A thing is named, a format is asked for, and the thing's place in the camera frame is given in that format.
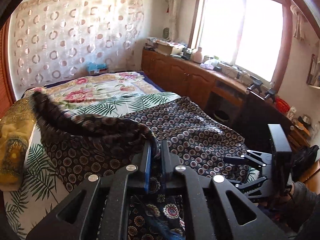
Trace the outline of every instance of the gray sleeve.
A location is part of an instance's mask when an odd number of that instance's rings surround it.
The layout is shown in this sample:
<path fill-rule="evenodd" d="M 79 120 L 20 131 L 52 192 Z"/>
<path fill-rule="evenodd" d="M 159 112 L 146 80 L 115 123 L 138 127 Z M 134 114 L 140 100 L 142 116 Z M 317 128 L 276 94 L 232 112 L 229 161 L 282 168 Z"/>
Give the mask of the gray sleeve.
<path fill-rule="evenodd" d="M 280 209 L 288 226 L 295 232 L 311 216 L 320 197 L 310 191 L 302 182 L 294 184 L 294 192 L 291 200 L 281 205 Z"/>

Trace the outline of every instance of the gold pillow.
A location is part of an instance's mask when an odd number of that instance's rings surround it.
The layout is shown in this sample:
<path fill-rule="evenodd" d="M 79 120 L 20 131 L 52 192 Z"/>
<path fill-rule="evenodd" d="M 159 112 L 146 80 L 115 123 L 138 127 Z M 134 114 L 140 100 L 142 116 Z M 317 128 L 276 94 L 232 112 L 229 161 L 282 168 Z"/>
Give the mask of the gold pillow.
<path fill-rule="evenodd" d="M 0 120 L 0 190 L 20 188 L 23 163 L 36 119 L 29 98 L 16 101 Z"/>

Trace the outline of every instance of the silver screw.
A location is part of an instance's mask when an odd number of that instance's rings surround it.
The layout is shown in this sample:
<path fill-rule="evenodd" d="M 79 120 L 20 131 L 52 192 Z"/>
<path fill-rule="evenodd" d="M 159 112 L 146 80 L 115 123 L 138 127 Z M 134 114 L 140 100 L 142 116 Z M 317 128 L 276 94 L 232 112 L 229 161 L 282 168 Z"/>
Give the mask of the silver screw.
<path fill-rule="evenodd" d="M 214 180 L 215 182 L 217 182 L 217 183 L 222 183 L 222 182 L 224 182 L 224 177 L 223 177 L 222 175 L 215 175 L 215 176 L 213 177 L 213 180 Z"/>
<path fill-rule="evenodd" d="M 98 180 L 98 179 L 99 179 L 99 177 L 98 177 L 98 175 L 96 175 L 96 174 L 92 174 L 92 175 L 90 175 L 90 176 L 88 177 L 88 180 L 91 181 L 91 182 L 95 182 L 95 181 Z"/>
<path fill-rule="evenodd" d="M 127 171 L 135 171 L 137 169 L 136 165 L 130 164 L 126 166 Z"/>
<path fill-rule="evenodd" d="M 178 165 L 178 166 L 175 167 L 175 170 L 176 170 L 176 171 L 183 172 L 183 171 L 186 170 L 186 167 L 183 166 L 183 165 Z"/>

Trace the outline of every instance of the floral bedsheet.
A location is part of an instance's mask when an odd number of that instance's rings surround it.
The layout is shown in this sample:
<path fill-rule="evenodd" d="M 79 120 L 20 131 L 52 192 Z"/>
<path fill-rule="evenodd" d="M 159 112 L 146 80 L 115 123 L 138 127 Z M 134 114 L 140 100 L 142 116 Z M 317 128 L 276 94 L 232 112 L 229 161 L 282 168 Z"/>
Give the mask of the floral bedsheet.
<path fill-rule="evenodd" d="M 87 76 L 71 80 L 55 87 L 37 87 L 25 92 L 24 97 L 42 91 L 58 103 L 62 109 L 97 104 L 110 97 L 124 94 L 154 94 L 159 90 L 144 80 L 137 72 L 121 72 Z"/>
<path fill-rule="evenodd" d="M 135 111 L 164 104 L 179 98 L 172 92 L 149 95 L 124 94 L 106 98 L 96 104 L 75 106 L 77 114 L 101 114 L 119 117 Z M 35 127 L 24 163 L 24 179 L 18 191 L 4 192 L 5 210 L 9 224 L 25 239 L 28 232 L 44 218 L 65 196 L 67 190 L 55 174 L 55 167 L 41 144 L 40 131 Z"/>

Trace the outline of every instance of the red basket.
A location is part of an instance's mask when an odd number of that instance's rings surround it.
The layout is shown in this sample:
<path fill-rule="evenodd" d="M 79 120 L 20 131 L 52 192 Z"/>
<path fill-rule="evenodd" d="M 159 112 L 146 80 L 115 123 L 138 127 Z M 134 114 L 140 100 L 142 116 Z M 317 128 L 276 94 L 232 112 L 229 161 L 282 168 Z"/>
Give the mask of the red basket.
<path fill-rule="evenodd" d="M 276 107 L 283 114 L 290 110 L 290 106 L 281 98 L 276 98 Z"/>

